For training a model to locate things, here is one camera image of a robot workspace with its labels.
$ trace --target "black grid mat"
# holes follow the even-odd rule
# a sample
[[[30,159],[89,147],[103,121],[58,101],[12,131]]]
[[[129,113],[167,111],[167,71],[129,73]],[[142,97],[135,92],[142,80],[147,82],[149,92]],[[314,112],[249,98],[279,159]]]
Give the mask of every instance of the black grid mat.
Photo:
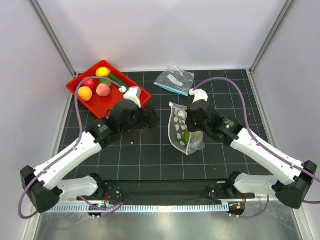
[[[154,85],[160,72],[129,72],[132,80],[152,94],[152,102],[160,116],[160,125],[154,129],[132,130],[121,140],[97,153],[73,171],[65,179],[79,175],[98,173],[104,180],[192,180],[226,179],[232,172],[251,175],[270,173],[248,156],[222,144],[214,143],[204,136],[206,148],[186,156],[169,142],[169,102],[188,106],[192,101],[182,95],[169,92]],[[257,103],[245,70],[194,71],[195,85],[212,77],[227,77],[234,80],[244,94],[248,121],[251,129],[267,141],[266,132]],[[214,81],[202,87],[208,93],[221,116],[236,116],[243,122],[243,110],[239,95],[227,82]],[[97,119],[81,103],[79,104],[83,126]],[[71,101],[64,126],[60,151],[70,145],[79,135],[74,100]]]

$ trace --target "yellow lemon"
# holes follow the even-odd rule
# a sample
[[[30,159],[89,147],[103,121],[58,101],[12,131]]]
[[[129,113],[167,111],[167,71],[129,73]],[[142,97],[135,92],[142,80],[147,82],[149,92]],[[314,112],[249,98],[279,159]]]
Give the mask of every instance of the yellow lemon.
[[[92,91],[88,86],[82,86],[79,88],[78,91],[78,96],[83,100],[83,101],[89,101],[92,98]]]
[[[96,70],[95,75],[97,77],[106,77],[106,76],[109,76],[110,72],[111,71],[107,67],[103,66],[103,67],[99,67]]]

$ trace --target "bag with green object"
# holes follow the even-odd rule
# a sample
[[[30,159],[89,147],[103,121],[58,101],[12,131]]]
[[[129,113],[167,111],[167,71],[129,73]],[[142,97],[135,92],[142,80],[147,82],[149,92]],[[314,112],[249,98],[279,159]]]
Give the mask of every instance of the bag with green object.
[[[168,125],[170,143],[186,155],[204,149],[204,133],[189,132],[186,125],[187,107],[170,102],[171,115]]]

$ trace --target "clear plastic bag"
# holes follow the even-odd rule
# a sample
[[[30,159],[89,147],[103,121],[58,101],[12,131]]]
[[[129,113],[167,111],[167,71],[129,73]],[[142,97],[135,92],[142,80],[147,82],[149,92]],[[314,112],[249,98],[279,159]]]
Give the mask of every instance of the clear plastic bag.
[[[201,131],[188,132],[186,119],[187,107],[170,102],[171,115],[168,125],[170,143],[186,155],[204,149],[204,133]]]
[[[157,85],[170,92],[188,96],[195,81],[195,74],[178,69],[176,66],[164,71],[155,81]]]

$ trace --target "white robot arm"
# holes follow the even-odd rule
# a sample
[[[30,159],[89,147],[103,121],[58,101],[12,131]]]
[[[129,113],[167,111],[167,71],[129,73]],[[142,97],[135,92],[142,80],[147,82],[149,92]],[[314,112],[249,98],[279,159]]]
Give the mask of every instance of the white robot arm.
[[[237,119],[231,116],[221,117],[207,102],[208,95],[202,89],[192,89],[189,94],[194,97],[194,100],[187,110],[186,125],[188,131],[206,133],[214,141],[246,154],[273,174],[260,176],[234,172],[226,181],[221,194],[224,196],[227,194],[231,198],[236,196],[237,193],[275,196],[291,208],[300,208],[313,180],[305,173],[293,168],[292,165],[305,169],[312,174],[316,173],[317,166],[311,161],[301,162],[287,156],[253,132],[258,143],[254,141],[248,130]],[[290,162],[290,165],[280,161],[259,144],[267,146],[276,155]]]
[[[20,171],[22,186],[26,186],[47,167],[70,151],[62,160],[44,171],[27,192],[38,213],[44,213],[59,201],[75,199],[79,196],[92,196],[101,199],[107,192],[104,181],[98,174],[83,178],[62,180],[69,172],[90,156],[97,154],[111,143],[120,139],[121,134],[131,129],[154,128],[159,122],[151,103],[142,109],[139,97],[141,89],[130,87],[111,111],[108,118],[95,120],[83,133],[76,148],[76,139],[70,146],[49,161]]]

